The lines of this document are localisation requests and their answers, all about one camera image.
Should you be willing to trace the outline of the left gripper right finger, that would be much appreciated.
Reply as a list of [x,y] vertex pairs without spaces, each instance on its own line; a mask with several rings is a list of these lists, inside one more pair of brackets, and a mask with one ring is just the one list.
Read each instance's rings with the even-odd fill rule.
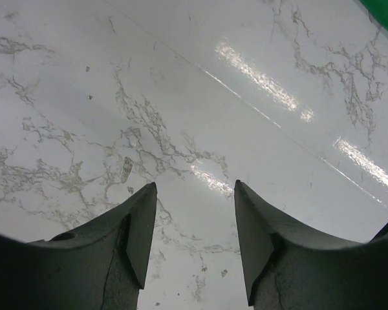
[[388,309],[388,237],[358,243],[321,232],[236,181],[235,217],[254,309]]

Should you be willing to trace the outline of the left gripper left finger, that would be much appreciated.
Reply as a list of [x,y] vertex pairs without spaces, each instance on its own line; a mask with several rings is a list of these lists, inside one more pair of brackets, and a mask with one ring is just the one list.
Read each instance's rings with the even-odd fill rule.
[[136,309],[146,282],[157,188],[51,240],[0,235],[0,309]]

